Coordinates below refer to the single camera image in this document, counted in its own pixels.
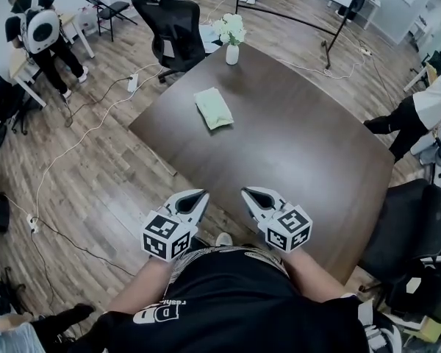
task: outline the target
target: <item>flower vase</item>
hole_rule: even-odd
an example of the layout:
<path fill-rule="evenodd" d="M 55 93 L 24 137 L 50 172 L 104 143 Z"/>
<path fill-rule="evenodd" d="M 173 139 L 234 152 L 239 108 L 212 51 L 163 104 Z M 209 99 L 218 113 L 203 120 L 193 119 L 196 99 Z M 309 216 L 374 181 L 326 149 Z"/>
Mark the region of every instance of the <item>flower vase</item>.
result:
<path fill-rule="evenodd" d="M 229 65 L 235 65 L 238 63 L 238 54 L 239 49 L 238 46 L 233 46 L 232 44 L 229 44 L 227 47 L 227 53 L 226 53 L 226 63 Z"/>

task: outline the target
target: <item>green cloth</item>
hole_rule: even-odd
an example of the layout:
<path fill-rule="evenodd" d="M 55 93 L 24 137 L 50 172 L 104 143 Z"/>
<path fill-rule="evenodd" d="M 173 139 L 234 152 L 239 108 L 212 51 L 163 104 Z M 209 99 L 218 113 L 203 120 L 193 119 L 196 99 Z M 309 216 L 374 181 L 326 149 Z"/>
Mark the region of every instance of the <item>green cloth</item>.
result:
<path fill-rule="evenodd" d="M 196 93 L 194 98 L 209 129 L 234 123 L 232 114 L 218 89 L 201 91 Z"/>

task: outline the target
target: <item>folding chair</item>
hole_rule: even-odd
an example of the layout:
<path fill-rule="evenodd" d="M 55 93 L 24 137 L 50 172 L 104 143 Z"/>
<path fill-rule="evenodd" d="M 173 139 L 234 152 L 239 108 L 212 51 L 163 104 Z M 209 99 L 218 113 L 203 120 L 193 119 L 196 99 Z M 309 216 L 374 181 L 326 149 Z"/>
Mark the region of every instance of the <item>folding chair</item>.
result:
<path fill-rule="evenodd" d="M 101 37 L 101 29 L 105 29 L 111 31 L 111 41 L 114 42 L 114 37 L 112 33 L 112 18 L 117 17 L 120 20 L 128 20 L 131 21 L 134 25 L 137 25 L 137 22 L 134 22 L 132 19 L 127 18 L 125 15 L 121 14 L 124 10 L 129 8 L 129 3 L 125 1 L 117 1 L 111 5 L 106 5 L 101 0 L 86 0 L 90 4 L 93 4 L 96 7 L 96 17 L 98 18 L 98 33 Z M 101 20 L 110 20 L 110 28 L 104 27 L 100 24 Z"/>

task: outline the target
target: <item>dark wooden table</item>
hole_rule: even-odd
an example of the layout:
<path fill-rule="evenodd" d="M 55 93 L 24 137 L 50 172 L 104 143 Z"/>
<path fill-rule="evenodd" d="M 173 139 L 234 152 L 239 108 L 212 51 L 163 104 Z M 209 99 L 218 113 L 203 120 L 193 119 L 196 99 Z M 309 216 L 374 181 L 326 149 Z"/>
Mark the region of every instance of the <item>dark wooden table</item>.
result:
<path fill-rule="evenodd" d="M 287 66 L 246 44 L 237 65 L 227 65 L 225 54 L 224 46 L 189 71 L 130 129 L 252 229 L 243 186 L 271 188 L 301 205 L 314 221 L 306 250 L 346 281 L 374 229 L 392 155 L 332 97 Z M 232 126 L 212 132 L 193 97 L 211 87 L 234 118 Z"/>

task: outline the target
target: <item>backpack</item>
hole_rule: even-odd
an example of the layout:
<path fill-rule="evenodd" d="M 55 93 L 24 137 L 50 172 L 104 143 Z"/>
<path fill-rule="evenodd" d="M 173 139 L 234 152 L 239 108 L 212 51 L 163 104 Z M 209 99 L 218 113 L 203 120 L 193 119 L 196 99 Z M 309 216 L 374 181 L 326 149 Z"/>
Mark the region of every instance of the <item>backpack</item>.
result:
<path fill-rule="evenodd" d="M 21 39 L 30 54 L 38 54 L 56 43 L 60 34 L 60 19 L 53 10 L 39 5 L 39 0 L 31 0 L 31 7 L 17 16 L 21 19 Z"/>

